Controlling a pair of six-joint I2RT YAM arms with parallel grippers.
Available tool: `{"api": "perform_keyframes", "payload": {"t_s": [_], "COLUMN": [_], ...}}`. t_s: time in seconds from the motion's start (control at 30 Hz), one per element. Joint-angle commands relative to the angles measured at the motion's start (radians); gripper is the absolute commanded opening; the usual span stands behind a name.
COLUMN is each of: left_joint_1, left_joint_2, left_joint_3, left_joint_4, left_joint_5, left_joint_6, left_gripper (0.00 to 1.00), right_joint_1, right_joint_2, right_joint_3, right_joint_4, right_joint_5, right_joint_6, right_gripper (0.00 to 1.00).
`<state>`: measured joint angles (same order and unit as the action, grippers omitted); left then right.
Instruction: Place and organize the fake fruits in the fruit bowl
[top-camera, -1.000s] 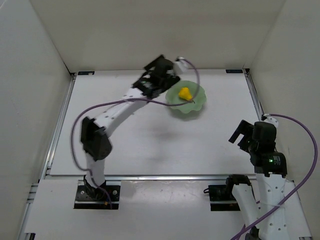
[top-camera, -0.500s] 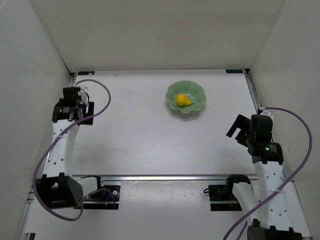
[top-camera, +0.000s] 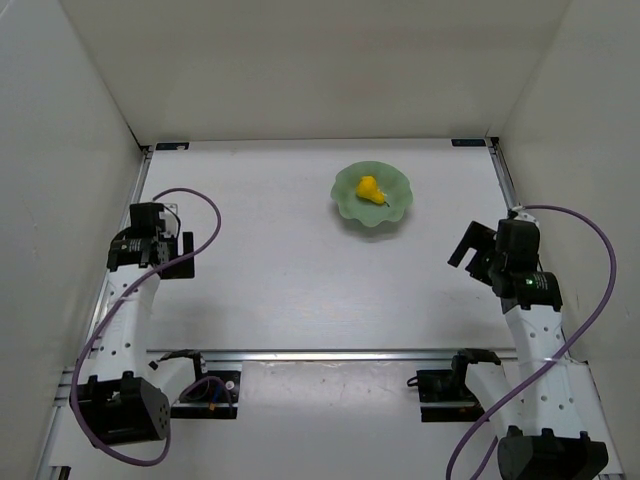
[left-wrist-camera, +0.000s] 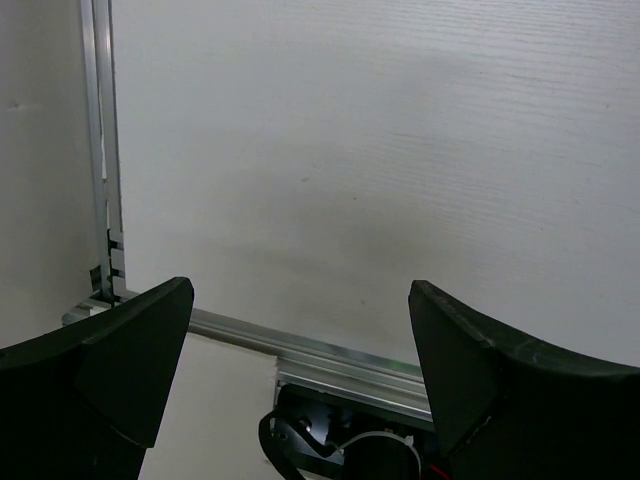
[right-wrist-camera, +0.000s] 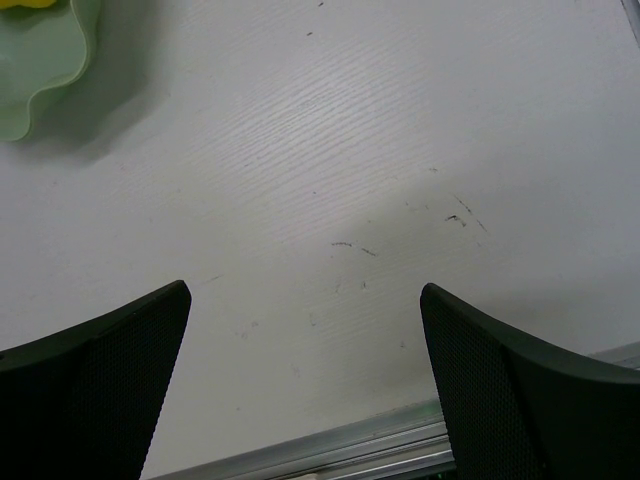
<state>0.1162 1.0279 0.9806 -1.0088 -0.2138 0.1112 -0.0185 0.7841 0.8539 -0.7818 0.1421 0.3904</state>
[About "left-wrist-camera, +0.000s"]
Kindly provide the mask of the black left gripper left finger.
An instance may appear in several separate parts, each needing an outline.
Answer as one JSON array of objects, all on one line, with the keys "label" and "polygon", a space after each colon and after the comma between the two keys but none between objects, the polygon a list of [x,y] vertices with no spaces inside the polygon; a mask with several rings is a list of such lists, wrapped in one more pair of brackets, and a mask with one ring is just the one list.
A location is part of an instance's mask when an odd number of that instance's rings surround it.
[{"label": "black left gripper left finger", "polygon": [[4,479],[135,479],[154,447],[194,288],[172,278],[1,351]]}]

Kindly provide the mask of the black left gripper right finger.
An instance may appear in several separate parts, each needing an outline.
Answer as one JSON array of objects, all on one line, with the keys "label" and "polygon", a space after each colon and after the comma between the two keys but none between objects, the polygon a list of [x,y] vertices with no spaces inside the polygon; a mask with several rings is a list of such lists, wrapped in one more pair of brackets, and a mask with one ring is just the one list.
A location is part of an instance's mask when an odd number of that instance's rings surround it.
[{"label": "black left gripper right finger", "polygon": [[416,280],[413,336],[456,479],[635,479],[639,371],[537,339]]}]

